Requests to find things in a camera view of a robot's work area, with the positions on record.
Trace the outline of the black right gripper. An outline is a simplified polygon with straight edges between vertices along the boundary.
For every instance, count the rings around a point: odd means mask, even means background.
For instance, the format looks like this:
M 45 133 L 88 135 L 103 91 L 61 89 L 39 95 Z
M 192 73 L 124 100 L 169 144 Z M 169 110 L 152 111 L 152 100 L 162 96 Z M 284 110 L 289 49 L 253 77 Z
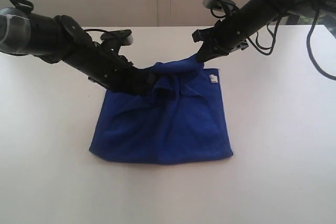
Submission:
M 243 6 L 230 17 L 218 20 L 213 27 L 194 31 L 193 41 L 204 42 L 196 53 L 196 61 L 205 63 L 236 50 L 237 46 L 262 28 L 262 11 L 262 6 Z

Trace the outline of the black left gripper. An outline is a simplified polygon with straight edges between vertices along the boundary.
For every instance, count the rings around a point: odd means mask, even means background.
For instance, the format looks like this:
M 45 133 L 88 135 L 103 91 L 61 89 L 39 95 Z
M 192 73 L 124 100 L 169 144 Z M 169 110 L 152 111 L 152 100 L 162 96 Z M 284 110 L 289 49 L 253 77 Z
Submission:
M 157 82 L 157 74 L 138 69 L 97 42 L 77 46 L 65 63 L 86 74 L 93 82 L 119 93 L 146 95 Z

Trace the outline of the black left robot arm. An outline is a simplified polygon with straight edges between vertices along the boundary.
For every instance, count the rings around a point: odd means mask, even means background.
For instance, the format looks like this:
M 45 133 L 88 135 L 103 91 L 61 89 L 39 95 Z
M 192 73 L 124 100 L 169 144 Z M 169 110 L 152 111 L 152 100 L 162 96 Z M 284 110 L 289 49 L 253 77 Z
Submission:
M 117 52 L 94 42 L 70 16 L 54 18 L 1 9 L 1 52 L 13 56 L 33 55 L 46 63 L 63 61 L 112 91 L 146 95 L 158 77 L 134 67 Z

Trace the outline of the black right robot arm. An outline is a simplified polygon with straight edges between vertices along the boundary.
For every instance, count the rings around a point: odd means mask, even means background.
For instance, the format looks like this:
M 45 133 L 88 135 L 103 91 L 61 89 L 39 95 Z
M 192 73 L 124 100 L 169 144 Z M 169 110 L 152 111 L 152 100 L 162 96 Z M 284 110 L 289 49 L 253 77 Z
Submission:
M 251 35 L 286 14 L 313 18 L 324 13 L 335 17 L 335 0 L 250 0 L 242 7 L 232 0 L 203 0 L 203 5 L 223 16 L 213 27 L 192 34 L 194 42 L 202 42 L 196 53 L 198 62 L 246 49 Z

